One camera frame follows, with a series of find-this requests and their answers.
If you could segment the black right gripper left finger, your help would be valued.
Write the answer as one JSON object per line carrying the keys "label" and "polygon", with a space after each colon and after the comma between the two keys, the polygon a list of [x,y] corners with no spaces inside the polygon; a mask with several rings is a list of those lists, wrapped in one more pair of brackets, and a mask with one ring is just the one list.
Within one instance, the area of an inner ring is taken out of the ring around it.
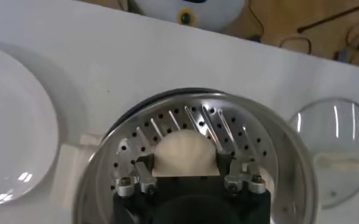
{"label": "black right gripper left finger", "polygon": [[148,154],[138,158],[119,157],[115,161],[115,195],[130,198],[135,193],[154,194],[157,179],[152,176],[154,155]]}

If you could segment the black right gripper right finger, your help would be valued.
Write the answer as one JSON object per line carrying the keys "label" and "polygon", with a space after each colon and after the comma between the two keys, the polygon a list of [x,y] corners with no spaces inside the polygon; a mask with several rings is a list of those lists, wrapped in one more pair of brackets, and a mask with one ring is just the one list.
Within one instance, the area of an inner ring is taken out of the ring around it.
{"label": "black right gripper right finger", "polygon": [[261,176],[260,166],[255,160],[218,154],[216,162],[219,173],[224,179],[224,187],[232,194],[241,192],[245,184],[251,193],[263,194],[266,192],[266,181]]}

